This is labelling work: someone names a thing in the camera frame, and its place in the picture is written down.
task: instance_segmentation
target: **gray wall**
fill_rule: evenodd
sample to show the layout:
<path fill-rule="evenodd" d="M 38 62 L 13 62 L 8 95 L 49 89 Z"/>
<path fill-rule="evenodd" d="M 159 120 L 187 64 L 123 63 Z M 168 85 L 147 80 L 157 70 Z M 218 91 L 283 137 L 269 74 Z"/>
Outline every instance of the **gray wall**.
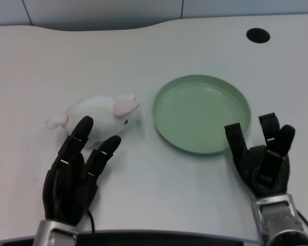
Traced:
<path fill-rule="evenodd" d="M 0 26 L 29 24 L 22 0 L 0 0 Z"/>
<path fill-rule="evenodd" d="M 183 0 L 0 0 L 0 26 L 114 30 L 181 17 Z M 308 0 L 184 0 L 183 18 L 308 13 Z"/>
<path fill-rule="evenodd" d="M 35 26 L 112 30 L 179 19 L 182 0 L 25 0 L 25 5 Z"/>
<path fill-rule="evenodd" d="M 184 0 L 183 18 L 308 13 L 308 0 Z"/>

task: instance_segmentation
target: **white table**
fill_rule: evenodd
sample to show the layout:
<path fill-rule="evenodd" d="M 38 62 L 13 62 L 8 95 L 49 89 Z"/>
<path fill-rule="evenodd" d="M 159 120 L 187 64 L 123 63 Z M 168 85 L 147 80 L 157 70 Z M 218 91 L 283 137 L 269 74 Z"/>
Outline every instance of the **white table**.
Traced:
<path fill-rule="evenodd" d="M 250 42 L 249 28 L 271 34 Z M 122 31 L 63 32 L 0 27 L 0 240 L 35 234 L 42 188 L 65 139 L 46 119 L 89 94 L 134 92 L 141 121 L 99 180 L 97 230 L 163 230 L 258 241 L 251 200 L 230 155 L 193 156 L 161 139 L 151 118 L 158 89 L 209 74 L 248 99 L 248 147 L 264 143 L 258 116 L 296 128 L 288 191 L 308 219 L 308 15 L 173 20 Z M 80 230 L 90 230 L 85 217 Z"/>

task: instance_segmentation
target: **round dish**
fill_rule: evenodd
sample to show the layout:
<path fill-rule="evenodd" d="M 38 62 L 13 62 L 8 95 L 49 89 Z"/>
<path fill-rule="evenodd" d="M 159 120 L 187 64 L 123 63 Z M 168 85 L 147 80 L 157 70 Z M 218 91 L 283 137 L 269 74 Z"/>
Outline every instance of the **round dish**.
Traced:
<path fill-rule="evenodd" d="M 250 107 L 231 84 L 207 75 L 189 75 L 161 88 L 153 104 L 154 124 L 174 146 L 192 153 L 213 154 L 228 147 L 224 127 L 251 124 Z"/>

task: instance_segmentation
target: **plush mouse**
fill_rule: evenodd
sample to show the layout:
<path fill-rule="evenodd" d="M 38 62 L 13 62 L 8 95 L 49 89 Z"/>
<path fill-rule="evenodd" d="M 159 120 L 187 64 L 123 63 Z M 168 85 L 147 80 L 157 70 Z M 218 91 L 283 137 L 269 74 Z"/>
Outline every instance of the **plush mouse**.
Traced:
<path fill-rule="evenodd" d="M 130 114 L 139 107 L 135 95 L 111 97 L 99 95 L 80 100 L 67 109 L 66 114 L 57 115 L 46 122 L 46 127 L 62 126 L 69 134 L 86 115 L 93 118 L 93 127 L 86 147 L 98 141 L 105 141 L 116 135 L 128 123 Z"/>

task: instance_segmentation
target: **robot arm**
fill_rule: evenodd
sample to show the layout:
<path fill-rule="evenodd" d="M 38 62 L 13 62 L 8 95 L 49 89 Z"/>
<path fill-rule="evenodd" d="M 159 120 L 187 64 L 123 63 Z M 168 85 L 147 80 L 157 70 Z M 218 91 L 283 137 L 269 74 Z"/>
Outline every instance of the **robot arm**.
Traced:
<path fill-rule="evenodd" d="M 253 203 L 259 234 L 265 246 L 308 245 L 292 196 L 287 194 L 290 175 L 288 151 L 295 129 L 280 129 L 274 113 L 259 117 L 266 146 L 247 149 L 240 124 L 225 127 L 234 164 L 255 195 Z"/>
<path fill-rule="evenodd" d="M 93 150 L 84 162 L 81 150 L 88 140 L 93 119 L 85 116 L 67 136 L 43 188 L 46 219 L 40 222 L 33 246 L 74 246 L 78 231 L 76 225 L 87 213 L 107 161 L 118 148 L 121 138 L 107 139 Z"/>

